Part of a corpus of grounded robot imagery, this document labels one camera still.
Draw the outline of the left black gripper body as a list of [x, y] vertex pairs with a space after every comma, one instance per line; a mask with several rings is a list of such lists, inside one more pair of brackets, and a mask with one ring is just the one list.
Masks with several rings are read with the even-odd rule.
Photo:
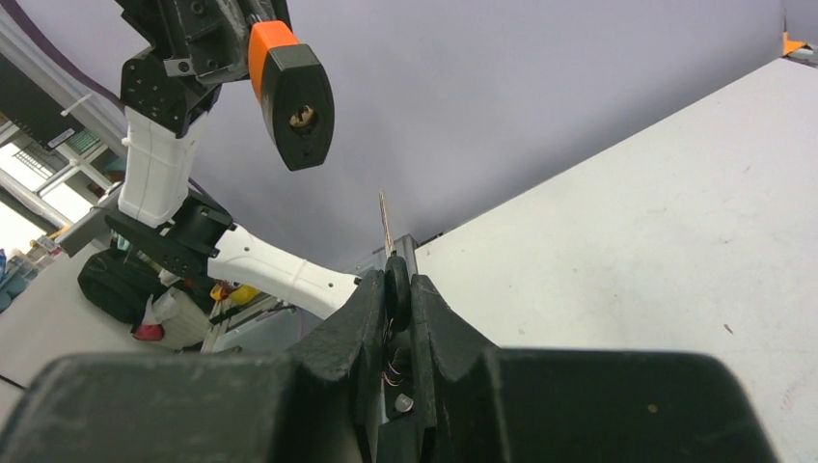
[[205, 85], [248, 78], [254, 24], [291, 24], [286, 0], [144, 0], [119, 5], [122, 18], [149, 42], [169, 76], [194, 76]]

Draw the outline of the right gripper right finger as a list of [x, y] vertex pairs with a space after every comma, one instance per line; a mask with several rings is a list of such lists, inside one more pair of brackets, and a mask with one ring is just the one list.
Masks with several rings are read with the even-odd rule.
[[500, 347], [411, 285], [422, 462], [773, 462], [736, 377], [703, 354]]

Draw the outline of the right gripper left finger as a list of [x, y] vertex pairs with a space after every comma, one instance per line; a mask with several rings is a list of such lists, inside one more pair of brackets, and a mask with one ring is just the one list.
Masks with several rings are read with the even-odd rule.
[[5, 462], [371, 462], [385, 276], [277, 354], [77, 354], [1, 433]]

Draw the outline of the orange padlock with key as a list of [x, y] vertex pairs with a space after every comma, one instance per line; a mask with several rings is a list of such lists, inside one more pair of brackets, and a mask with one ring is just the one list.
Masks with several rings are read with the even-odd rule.
[[268, 134], [291, 171], [322, 165], [335, 127], [325, 67], [281, 20], [255, 23], [248, 46], [251, 84]]

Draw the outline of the black head orange padlock key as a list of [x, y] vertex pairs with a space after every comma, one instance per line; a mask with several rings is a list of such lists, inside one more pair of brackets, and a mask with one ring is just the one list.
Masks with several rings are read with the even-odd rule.
[[411, 319], [410, 278], [406, 260], [397, 253], [389, 224], [385, 192], [378, 193], [379, 211], [385, 240], [386, 310], [390, 330], [400, 333], [408, 328]]

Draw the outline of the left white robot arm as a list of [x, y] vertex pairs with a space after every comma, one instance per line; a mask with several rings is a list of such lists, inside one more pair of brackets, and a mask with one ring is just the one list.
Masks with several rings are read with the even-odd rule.
[[148, 47], [123, 64], [124, 182], [106, 224], [172, 274], [238, 282], [327, 318], [351, 274], [292, 255], [236, 224], [188, 185], [206, 119], [226, 83], [249, 81], [291, 171], [322, 165], [335, 127], [331, 84], [293, 33], [284, 1], [125, 1]]

